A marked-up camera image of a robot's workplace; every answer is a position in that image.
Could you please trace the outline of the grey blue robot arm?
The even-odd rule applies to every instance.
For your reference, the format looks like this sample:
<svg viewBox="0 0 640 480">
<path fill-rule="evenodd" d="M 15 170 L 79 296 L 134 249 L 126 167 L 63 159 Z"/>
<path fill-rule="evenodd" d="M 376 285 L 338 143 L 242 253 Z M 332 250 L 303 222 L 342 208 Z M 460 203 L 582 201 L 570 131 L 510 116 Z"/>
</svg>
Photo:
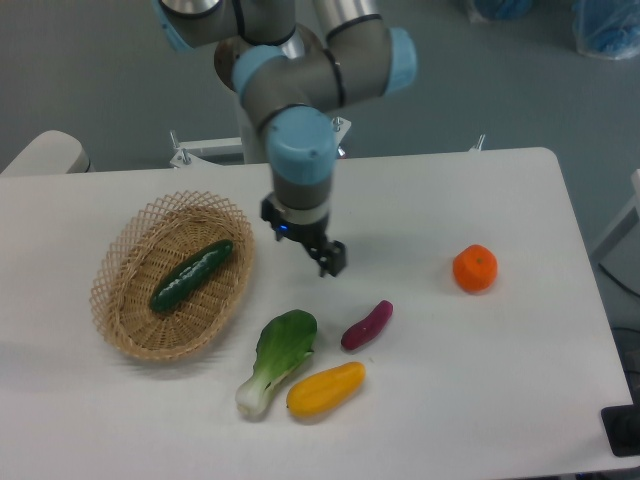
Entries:
<svg viewBox="0 0 640 480">
<path fill-rule="evenodd" d="M 277 238 L 299 243 L 322 275 L 347 264 L 346 246 L 327 237 L 339 142 L 329 112 L 392 94 L 416 78 L 410 34 L 385 25 L 373 1 L 316 1 L 325 45 L 305 50 L 292 1 L 155 1 L 169 44 L 189 51 L 238 39 L 230 68 L 235 92 L 273 190 L 261 217 Z"/>
</svg>

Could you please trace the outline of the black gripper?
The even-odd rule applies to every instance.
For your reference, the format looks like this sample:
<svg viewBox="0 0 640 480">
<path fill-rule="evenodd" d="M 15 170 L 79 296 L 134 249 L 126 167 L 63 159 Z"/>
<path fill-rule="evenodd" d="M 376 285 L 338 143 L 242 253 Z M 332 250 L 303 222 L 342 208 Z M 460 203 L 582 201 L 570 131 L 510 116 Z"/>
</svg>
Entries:
<svg viewBox="0 0 640 480">
<path fill-rule="evenodd" d="M 325 201 L 306 210 L 294 209 L 269 194 L 261 201 L 261 219 L 275 232 L 276 240 L 287 238 L 300 243 L 319 266 L 319 276 L 337 277 L 347 265 L 347 248 L 339 241 L 329 241 L 326 229 L 330 206 Z"/>
</svg>

